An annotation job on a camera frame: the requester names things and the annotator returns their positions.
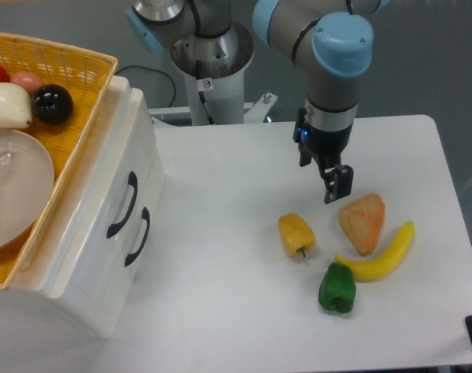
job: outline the gray floor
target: gray floor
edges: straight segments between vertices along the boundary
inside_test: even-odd
[[[0,31],[54,40],[112,54],[120,67],[139,64],[171,74],[186,106],[181,77],[168,55],[146,52],[124,18],[129,0],[39,0],[0,3]],[[234,18],[250,28],[256,0],[234,0]],[[439,126],[449,167],[472,242],[472,0],[393,0],[369,17],[375,33],[374,60],[362,85],[360,117],[427,114]],[[294,120],[304,100],[306,77],[255,38],[246,72],[246,101],[263,92],[280,98],[275,120]],[[150,108],[164,107],[172,87],[160,75],[130,71]]]

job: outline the toy bread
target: toy bread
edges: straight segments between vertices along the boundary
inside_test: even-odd
[[[360,255],[369,255],[376,248],[385,208],[381,196],[371,193],[339,211],[339,224]]]

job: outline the drawer handle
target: drawer handle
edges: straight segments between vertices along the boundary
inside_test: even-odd
[[[114,235],[116,235],[127,223],[127,220],[132,215],[132,211],[134,210],[135,200],[137,200],[137,191],[138,191],[138,181],[137,176],[135,175],[134,171],[130,171],[128,174],[128,185],[134,188],[134,194],[132,195],[132,199],[130,200],[130,204],[128,205],[127,213],[125,214],[124,218],[121,219],[118,223],[113,223],[108,227],[108,232],[106,233],[106,238],[110,239]]]
[[[149,211],[147,207],[144,207],[142,209],[142,220],[145,220],[146,227],[145,227],[145,232],[144,235],[142,236],[142,241],[141,245],[137,249],[135,253],[128,254],[127,257],[125,258],[125,266],[128,267],[130,266],[135,260],[138,258],[138,256],[141,254],[142,249],[144,249],[145,241],[148,239],[148,234],[149,234],[149,228],[151,227],[151,222],[149,218]]]

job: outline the wicker basket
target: wicker basket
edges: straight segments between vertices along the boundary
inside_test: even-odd
[[[34,125],[25,130],[49,151],[56,180],[51,198],[31,230],[0,249],[0,289],[6,289],[23,260],[36,249],[35,237],[58,199],[65,176],[116,70],[117,59],[79,47],[0,33],[0,65],[10,75],[33,71],[45,84],[62,85],[74,101],[73,114],[64,124],[51,126],[34,118]]]

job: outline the robotic arm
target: robotic arm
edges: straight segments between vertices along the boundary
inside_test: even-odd
[[[243,122],[243,71],[254,47],[250,32],[233,21],[230,3],[137,0],[126,11],[147,50],[170,49],[184,75],[194,125]]]
[[[361,75],[372,60],[373,31],[360,15],[387,0],[260,0],[253,27],[309,77],[305,107],[298,110],[293,140],[299,165],[314,159],[324,180],[324,202],[351,193],[353,168],[341,164],[358,106]]]

